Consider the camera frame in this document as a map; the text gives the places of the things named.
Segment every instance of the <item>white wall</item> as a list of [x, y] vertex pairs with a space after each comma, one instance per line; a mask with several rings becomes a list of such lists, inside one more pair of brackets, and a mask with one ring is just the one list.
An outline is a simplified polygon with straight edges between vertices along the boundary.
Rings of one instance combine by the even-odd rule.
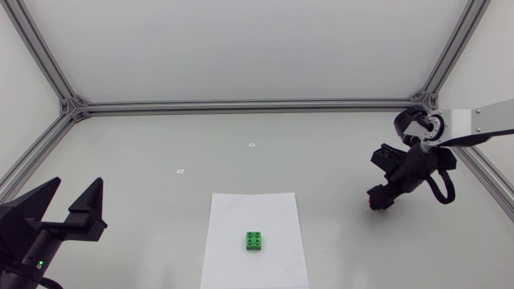
[[27, 0], [91, 102], [406, 98], [466, 0]]
[[0, 176], [59, 115], [59, 101], [0, 8]]
[[450, 172], [450, 205], [425, 184], [385, 212], [369, 209], [366, 190], [385, 180], [372, 152], [382, 142], [406, 149], [396, 115], [80, 122], [22, 191], [62, 177], [43, 219], [61, 222], [100, 176], [108, 228], [99, 242], [65, 242], [47, 277], [75, 289], [199, 288], [211, 194], [294, 192], [312, 289], [512, 287], [514, 225], [462, 163]]
[[[440, 108], [477, 108], [514, 98], [514, 1], [491, 1], [440, 92]], [[514, 136], [479, 148], [514, 182]]]

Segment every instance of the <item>gray surface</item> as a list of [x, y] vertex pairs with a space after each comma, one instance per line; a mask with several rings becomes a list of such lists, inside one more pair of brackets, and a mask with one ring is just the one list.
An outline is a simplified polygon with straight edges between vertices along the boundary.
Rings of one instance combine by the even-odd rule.
[[454, 148], [454, 152], [482, 182], [514, 222], [514, 186], [479, 149]]
[[[514, 226], [461, 163], [455, 203], [428, 185], [386, 212], [369, 162], [399, 144], [396, 113], [93, 118], [78, 123], [24, 190], [63, 178], [48, 221], [105, 179], [98, 243], [64, 243], [48, 277], [72, 288], [199, 286], [212, 193], [295, 192], [311, 288], [509, 288]], [[176, 174], [185, 169], [184, 174]]]
[[59, 100], [72, 98], [74, 92], [34, 24], [24, 1], [2, 0], [2, 5]]
[[406, 98], [426, 82], [465, 5], [27, 1], [91, 102]]
[[51, 150], [73, 127], [71, 116], [60, 116], [0, 178], [0, 203], [10, 201], [25, 185]]

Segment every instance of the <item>black cable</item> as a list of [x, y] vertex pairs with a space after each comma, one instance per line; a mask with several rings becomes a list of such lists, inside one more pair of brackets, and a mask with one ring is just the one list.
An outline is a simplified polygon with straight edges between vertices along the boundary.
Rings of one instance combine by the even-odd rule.
[[39, 282], [39, 285], [48, 288], [48, 289], [63, 289], [56, 281], [49, 278], [42, 278]]
[[443, 193], [441, 193], [441, 190], [435, 183], [434, 179], [431, 176], [428, 176], [426, 179], [426, 182], [428, 182], [428, 185], [432, 189], [432, 193], [434, 193], [435, 198], [441, 203], [441, 204], [450, 204], [455, 200], [455, 187], [453, 186], [453, 181], [450, 179], [450, 175], [446, 170], [439, 169], [439, 174], [443, 178], [444, 185], [447, 188], [447, 197], [444, 197]]

